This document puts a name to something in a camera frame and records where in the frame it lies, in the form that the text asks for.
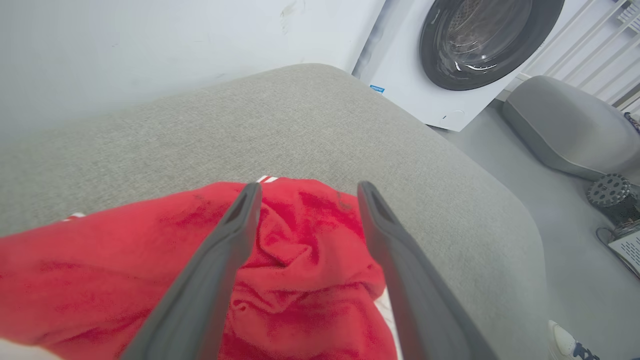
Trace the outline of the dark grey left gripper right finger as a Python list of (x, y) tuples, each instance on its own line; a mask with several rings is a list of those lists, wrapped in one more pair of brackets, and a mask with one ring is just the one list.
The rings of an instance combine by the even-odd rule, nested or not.
[(367, 249), (382, 268), (405, 360), (494, 360), (496, 353), (375, 185), (358, 184)]

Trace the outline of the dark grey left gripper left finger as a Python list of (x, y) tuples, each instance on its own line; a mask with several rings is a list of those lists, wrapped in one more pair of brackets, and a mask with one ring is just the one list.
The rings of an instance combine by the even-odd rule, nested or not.
[(243, 187), (122, 353), (123, 360), (216, 360), (238, 269), (258, 233), (262, 187)]

